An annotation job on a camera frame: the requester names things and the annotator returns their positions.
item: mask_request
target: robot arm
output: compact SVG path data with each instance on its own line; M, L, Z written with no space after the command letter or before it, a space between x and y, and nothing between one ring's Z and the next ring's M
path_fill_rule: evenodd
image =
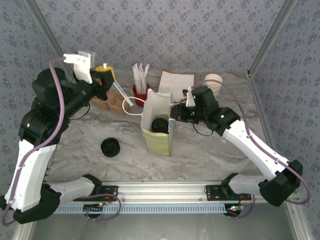
M237 146L260 169L261 176L243 176L238 173L229 175L222 181L222 189L226 195L255 194L261 195L274 206L280 206L299 186L300 180L279 162L291 167L300 176L303 166L297 160L290 162L268 147L253 132L250 135L271 157L261 151L248 137L245 123L232 109L219 107L218 102L207 86L191 88L184 91L186 103L174 105L170 117L181 122L198 124L204 122L212 131Z
M45 219L57 209L59 204L89 196L100 184L100 181L91 175L64 184L43 183L61 134L69 127L70 118L82 107L87 106L95 96L107 100L106 92L114 83L112 69L105 71L90 69L90 55L65 54L64 56L66 57L65 62L74 63L77 78L85 80L70 83L65 80L64 71L55 68L63 92L64 119L57 136L48 145L33 152L21 170L14 200L10 202L11 209L14 209L13 218L20 224ZM36 98L32 103L31 111L21 121L18 133L20 137L19 155L13 179L15 179L23 156L43 143L52 134L59 120L60 104L49 68L38 75L32 83L32 88ZM8 192L0 196L0 208L2 209L9 204L13 183L14 181Z

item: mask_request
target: blue floral wallpaper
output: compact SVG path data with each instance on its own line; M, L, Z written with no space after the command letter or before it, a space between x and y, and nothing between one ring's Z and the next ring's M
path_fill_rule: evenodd
M7 192L18 157L18 130L30 110L31 83L55 56L22 0L0 1L0 195ZM13 226L0 224L0 239Z
M37 0L65 52L98 63L246 70L284 0Z
M277 150L303 163L320 239L320 2L298 0L254 76Z

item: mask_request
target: patterned wallpaper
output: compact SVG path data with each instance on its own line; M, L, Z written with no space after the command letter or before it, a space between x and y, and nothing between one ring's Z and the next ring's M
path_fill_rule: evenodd
M283 1L37 0L63 51L123 70L246 70Z
M276 148L303 163L320 239L320 2L298 0L254 80Z
M54 54L22 0L0 1L0 195L9 189L18 157L18 130L30 110L31 82ZM0 224L0 239L13 226Z

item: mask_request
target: marble surface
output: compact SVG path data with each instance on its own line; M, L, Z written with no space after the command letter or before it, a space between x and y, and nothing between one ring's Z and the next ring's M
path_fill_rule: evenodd
M212 72L197 72L196 82ZM244 106L251 129L264 140L258 112L245 74L215 72L235 92ZM156 89L161 72L150 72L147 82ZM131 72L116 71L116 79L130 93L133 85ZM221 88L216 98L221 107L230 107L241 115L237 104L226 89ZM81 116L86 109L77 113ZM132 113L142 108L134 106ZM108 110L91 107L80 120L72 121L61 137L49 181L70 181L84 174L92 174L102 181L128 180L222 180L231 173L259 175L259 169L231 142L214 133L201 136L190 123L177 122L171 157L150 155L140 128L140 117L118 115ZM204 125L202 133L210 133ZM106 138L116 138L120 153L115 157L103 155L100 145Z

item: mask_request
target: red cup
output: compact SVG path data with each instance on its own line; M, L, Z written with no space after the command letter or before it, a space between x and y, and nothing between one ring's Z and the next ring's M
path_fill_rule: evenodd
M137 93L137 89L136 89L136 85L133 85L132 87L132 91L133 91L133 95L138 98L138 99L142 99L142 100L147 100L147 96L148 96L148 91L146 94L139 94ZM135 104L137 104L139 107L142 107L145 105L145 103L143 101L140 101L138 99L135 99Z

